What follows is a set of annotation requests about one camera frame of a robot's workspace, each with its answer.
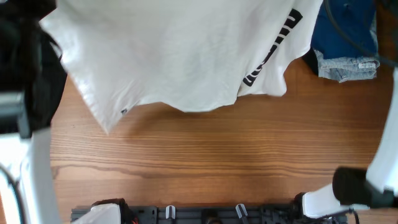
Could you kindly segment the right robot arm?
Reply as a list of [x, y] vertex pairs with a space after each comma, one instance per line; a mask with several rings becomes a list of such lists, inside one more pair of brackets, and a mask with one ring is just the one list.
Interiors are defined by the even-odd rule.
[[355, 214], [358, 210], [397, 208], [397, 68], [378, 150], [367, 169], [339, 167], [332, 183], [298, 197], [298, 214], [311, 221]]

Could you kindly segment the white t-shirt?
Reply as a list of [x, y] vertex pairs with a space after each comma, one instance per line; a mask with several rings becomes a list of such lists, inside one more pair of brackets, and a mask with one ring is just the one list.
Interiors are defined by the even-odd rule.
[[68, 0], [42, 19], [62, 64], [108, 132], [133, 107], [183, 112], [282, 96], [310, 48], [316, 0]]

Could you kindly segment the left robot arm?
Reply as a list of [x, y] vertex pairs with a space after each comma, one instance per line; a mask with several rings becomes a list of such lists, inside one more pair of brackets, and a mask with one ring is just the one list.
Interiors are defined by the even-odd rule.
[[7, 223], [61, 223], [52, 120], [74, 72], [59, 28], [68, 1], [1, 2], [1, 202]]

